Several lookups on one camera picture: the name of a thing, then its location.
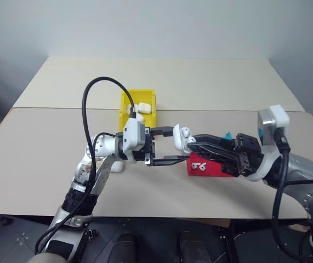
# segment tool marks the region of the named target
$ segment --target white plastic bracket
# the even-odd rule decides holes
[[[264,158],[256,173],[245,177],[249,181],[259,181],[268,174],[274,161],[280,156],[274,141],[274,131],[283,128],[287,136],[289,128],[289,116],[281,105],[270,106],[266,110],[259,111],[258,117],[258,128],[263,133],[261,153],[264,154]]]
[[[191,150],[187,147],[190,142],[195,142],[195,138],[191,136],[191,130],[187,127],[181,128],[179,124],[173,127],[174,146],[182,152],[182,155],[188,156]]]
[[[136,163],[132,151],[145,145],[145,124],[135,118],[128,118],[123,128],[123,153],[131,163]]]

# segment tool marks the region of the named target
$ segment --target white table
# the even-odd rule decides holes
[[[117,110],[89,110],[90,131],[117,130]],[[290,112],[292,152],[313,160],[313,117]],[[160,111],[159,125],[181,123],[194,134],[257,134],[256,112]],[[157,156],[177,153],[172,138],[158,138]],[[84,152],[80,109],[15,108],[0,125],[0,213],[54,215]],[[170,167],[127,164],[111,174],[95,216],[270,218],[275,190],[240,178],[189,177],[185,163]],[[284,196],[281,218],[304,218]]]
[[[14,107],[81,108],[86,85],[108,76],[127,89],[155,89],[157,110],[257,111],[304,108],[266,59],[98,59],[50,57]],[[119,109],[121,90],[101,82],[88,108]]]
[[[49,58],[0,125],[0,214],[54,215],[86,144],[81,99],[87,83],[110,76],[127,88],[154,88],[157,123],[194,134],[257,134],[255,111],[281,104],[291,111],[292,152],[313,160],[313,117],[265,59]],[[99,83],[88,99],[91,134],[117,130],[121,91]],[[158,138],[157,155],[177,153]],[[275,190],[239,178],[186,175],[171,167],[126,165],[112,174],[95,216],[270,218]],[[304,218],[284,196],[281,218]]]

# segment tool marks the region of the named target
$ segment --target red box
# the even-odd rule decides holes
[[[197,167],[193,169],[191,165],[192,163],[206,163],[205,165],[203,165],[205,167],[205,170],[202,171],[199,165],[197,165]],[[222,173],[221,165],[219,163],[211,162],[209,160],[201,158],[193,152],[190,154],[190,158],[187,159],[187,172],[189,176],[233,177],[229,174]]]

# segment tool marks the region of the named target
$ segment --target gray wall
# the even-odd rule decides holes
[[[313,114],[313,0],[0,0],[0,121],[49,55],[269,58]]]

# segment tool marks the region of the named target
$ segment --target yellow plastic tray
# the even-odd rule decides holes
[[[151,113],[144,114],[140,113],[144,117],[145,127],[156,127],[156,98],[155,91],[153,89],[129,89],[130,95],[132,96],[133,102],[139,104],[141,102],[148,103],[151,105]],[[130,104],[126,94],[122,92],[121,96],[121,108],[119,110],[118,124],[119,130],[122,132],[123,127],[129,117],[127,112],[127,106]]]

